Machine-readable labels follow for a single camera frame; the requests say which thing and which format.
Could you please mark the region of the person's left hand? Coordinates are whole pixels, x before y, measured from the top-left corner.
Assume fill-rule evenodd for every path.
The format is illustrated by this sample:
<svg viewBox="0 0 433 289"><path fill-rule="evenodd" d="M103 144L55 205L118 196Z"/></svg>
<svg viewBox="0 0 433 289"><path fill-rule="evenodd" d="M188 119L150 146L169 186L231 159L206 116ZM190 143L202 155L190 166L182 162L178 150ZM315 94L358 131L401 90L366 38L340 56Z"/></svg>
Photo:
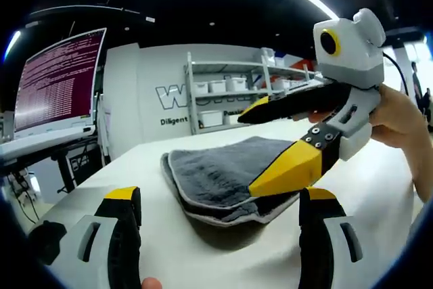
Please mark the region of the person's left hand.
<svg viewBox="0 0 433 289"><path fill-rule="evenodd" d="M162 289L162 284L154 277L147 277L142 281L141 289Z"/></svg>

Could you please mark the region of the person's right hand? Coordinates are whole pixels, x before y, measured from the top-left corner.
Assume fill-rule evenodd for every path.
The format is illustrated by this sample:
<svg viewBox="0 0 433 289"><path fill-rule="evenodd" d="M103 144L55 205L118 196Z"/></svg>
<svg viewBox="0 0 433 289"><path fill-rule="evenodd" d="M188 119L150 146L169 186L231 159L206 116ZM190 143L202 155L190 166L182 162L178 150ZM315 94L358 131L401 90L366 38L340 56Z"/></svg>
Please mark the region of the person's right hand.
<svg viewBox="0 0 433 289"><path fill-rule="evenodd" d="M379 92L380 104L369 115L371 138L404 152L431 154L426 122L409 97L385 85Z"/></svg>

